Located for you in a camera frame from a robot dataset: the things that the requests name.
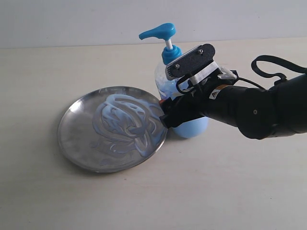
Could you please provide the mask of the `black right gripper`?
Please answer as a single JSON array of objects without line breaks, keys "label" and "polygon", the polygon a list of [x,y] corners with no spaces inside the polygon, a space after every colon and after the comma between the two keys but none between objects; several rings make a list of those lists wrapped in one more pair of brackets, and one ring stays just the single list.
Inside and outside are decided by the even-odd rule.
[{"label": "black right gripper", "polygon": [[178,96],[175,99],[168,98],[166,100],[160,100],[159,104],[164,112],[160,116],[160,121],[163,126],[166,128],[178,127],[185,122],[205,116],[222,122],[223,120],[213,115],[209,109],[209,96],[216,87],[221,85],[221,82],[200,83],[193,86],[190,92]]}]

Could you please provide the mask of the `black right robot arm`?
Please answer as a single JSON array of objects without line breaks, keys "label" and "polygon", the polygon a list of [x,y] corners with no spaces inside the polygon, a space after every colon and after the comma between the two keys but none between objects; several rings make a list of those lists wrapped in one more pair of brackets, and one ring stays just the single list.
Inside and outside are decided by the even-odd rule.
[{"label": "black right robot arm", "polygon": [[286,137],[307,131],[305,74],[271,88],[235,86],[230,80],[208,81],[192,93],[160,103],[167,127],[201,117],[237,127],[250,139]]}]

